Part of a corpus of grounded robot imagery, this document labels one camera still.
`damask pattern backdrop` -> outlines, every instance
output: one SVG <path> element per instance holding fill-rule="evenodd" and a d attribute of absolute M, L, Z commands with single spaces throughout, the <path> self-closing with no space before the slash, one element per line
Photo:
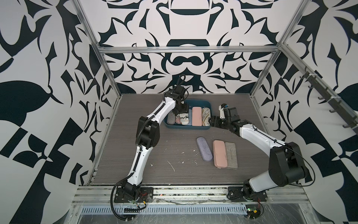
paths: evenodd
<path fill-rule="evenodd" d="M 288 45 L 358 111 L 358 2 L 313 0 Z"/>
<path fill-rule="evenodd" d="M 299 0 L 81 0 L 104 47 L 276 45 Z M 108 54 L 122 93 L 250 92 L 269 53 Z"/>
<path fill-rule="evenodd" d="M 190 93 L 249 93 L 269 52 L 107 54 L 121 93 L 160 93 L 181 74 Z"/>
<path fill-rule="evenodd" d="M 299 145 L 312 166 L 300 181 L 321 221 L 358 221 L 358 136 L 281 53 L 255 95 L 275 138 Z"/>
<path fill-rule="evenodd" d="M 0 45 L 0 220 L 54 223 L 117 97 L 70 1 L 1 1 Z"/>
<path fill-rule="evenodd" d="M 298 0 L 81 0 L 102 46 L 277 44 Z"/>

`black cable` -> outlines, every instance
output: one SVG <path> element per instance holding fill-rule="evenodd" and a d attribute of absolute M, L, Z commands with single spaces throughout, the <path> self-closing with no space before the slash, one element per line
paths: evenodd
<path fill-rule="evenodd" d="M 260 206 L 262 207 L 262 213 L 258 216 L 258 217 L 261 217 L 263 215 L 263 212 L 264 212 L 264 208 L 263 208 L 263 205 L 258 201 L 258 200 L 254 200 L 254 199 L 250 199 L 252 201 L 256 201 L 257 203 L 260 204 Z"/>
<path fill-rule="evenodd" d="M 254 129 L 255 131 L 257 131 L 257 132 L 263 134 L 264 136 L 268 137 L 268 138 L 271 139 L 273 142 L 278 143 L 278 144 L 284 146 L 286 149 L 289 149 L 289 150 L 293 151 L 294 153 L 296 153 L 296 154 L 297 154 L 299 157 L 301 157 L 301 158 L 310 166 L 310 168 L 312 169 L 313 176 L 314 176 L 312 183 L 310 183 L 309 185 L 295 185 L 295 184 L 289 184 L 289 185 L 291 185 L 291 186 L 297 186 L 297 187 L 308 187 L 308 186 L 311 186 L 311 185 L 316 181 L 316 173 L 314 172 L 313 167 L 311 166 L 311 164 L 310 164 L 309 162 L 307 162 L 307 160 L 306 160 L 305 158 L 303 158 L 303 156 L 301 156 L 298 152 L 294 151 L 294 150 L 291 149 L 290 147 L 287 147 L 286 145 L 283 145 L 283 144 L 279 143 L 277 140 L 270 138 L 270 137 L 267 136 L 265 133 L 263 133 L 263 132 L 259 131 L 257 128 L 255 128 L 254 125 L 252 125 L 252 127 L 253 127 L 253 129 Z"/>
<path fill-rule="evenodd" d="M 112 191 L 111 191 L 111 198 L 110 198 L 111 210 L 112 210 L 113 214 L 115 215 L 115 217 L 117 217 L 118 219 L 123 220 L 123 221 L 125 221 L 125 220 L 130 220 L 130 219 L 127 219 L 127 218 L 124 218 L 124 217 L 119 216 L 119 214 L 117 214 L 116 211 L 114 210 L 114 207 L 113 207 L 113 193 L 114 193 L 115 189 L 116 189 L 121 183 L 123 183 L 123 181 L 125 181 L 125 180 L 127 180 L 128 178 L 130 178 L 131 176 L 133 176 L 133 174 L 134 174 L 134 172 L 131 173 L 131 174 L 129 174 L 127 177 L 121 179 L 120 181 L 118 181 L 118 182 L 113 186 Z"/>
<path fill-rule="evenodd" d="M 147 207 L 147 204 L 145 203 L 144 200 L 143 200 L 143 203 L 144 203 L 144 207 L 142 207 L 142 208 L 138 208 L 138 209 L 125 208 L 124 211 L 141 211 Z"/>
<path fill-rule="evenodd" d="M 189 96 L 189 91 L 187 89 L 185 89 L 185 92 L 187 92 L 187 97 Z"/>
<path fill-rule="evenodd" d="M 238 196 L 238 197 L 231 197 L 231 198 L 230 198 L 230 197 L 229 197 L 230 192 L 232 192 L 232 191 L 229 191 L 228 194 L 226 195 L 227 199 L 229 199 L 229 200 L 235 200 L 235 199 L 237 199 L 237 198 L 244 197 L 244 196 L 240 195 L 240 196 Z"/>
<path fill-rule="evenodd" d="M 171 89 L 171 90 L 173 91 L 173 90 L 176 89 L 177 86 L 181 86 L 181 85 L 184 83 L 184 81 L 185 81 L 186 78 L 187 78 L 186 75 L 184 75 L 184 74 L 183 74 L 183 75 L 180 75 L 179 78 L 178 78 L 178 80 L 176 81 L 176 86 L 175 86 L 173 89 Z"/>

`blue tray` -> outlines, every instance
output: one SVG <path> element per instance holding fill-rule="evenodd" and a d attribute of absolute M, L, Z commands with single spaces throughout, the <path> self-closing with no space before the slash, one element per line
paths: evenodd
<path fill-rule="evenodd" d="M 184 103 L 187 103 L 189 105 L 189 109 L 192 109 L 193 106 L 199 106 L 201 108 L 207 107 L 210 109 L 210 113 L 212 114 L 211 110 L 211 104 L 206 100 L 184 100 Z M 168 128 L 175 128 L 175 129 L 190 129 L 190 130 L 208 130 L 210 126 L 188 126 L 188 125 L 182 125 L 182 124 L 168 124 L 166 121 L 168 119 L 168 115 L 164 118 L 164 124 Z"/>

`gray wood grain surface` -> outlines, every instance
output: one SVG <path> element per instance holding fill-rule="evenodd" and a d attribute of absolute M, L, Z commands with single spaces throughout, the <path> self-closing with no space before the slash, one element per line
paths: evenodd
<path fill-rule="evenodd" d="M 236 107 L 241 119 L 249 120 L 263 130 L 247 94 L 192 94 L 188 98 L 209 101 L 212 115 L 219 115 L 218 108 L 222 103 Z M 150 114 L 161 101 L 162 95 L 123 95 L 94 184 L 114 184 L 128 175 L 136 153 L 134 142 L 138 119 Z M 211 150 L 213 140 L 234 142 L 238 169 L 218 169 L 213 160 L 203 161 L 197 137 L 204 137 Z M 268 161 L 268 156 L 255 145 L 229 130 L 213 127 L 209 130 L 169 129 L 162 122 L 159 143 L 144 169 L 143 184 L 237 184 L 265 172 Z"/>

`hook rack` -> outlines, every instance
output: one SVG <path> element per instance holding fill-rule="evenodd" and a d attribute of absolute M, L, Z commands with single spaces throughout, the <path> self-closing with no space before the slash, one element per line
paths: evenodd
<path fill-rule="evenodd" d="M 347 123 L 344 128 L 352 128 L 358 134 L 358 116 L 354 110 L 333 91 L 317 74 L 306 72 L 301 79 L 305 78 L 311 84 L 310 89 L 314 88 L 321 95 L 319 100 L 326 100 L 333 108 L 329 110 L 331 113 L 338 113 L 339 116 Z"/>

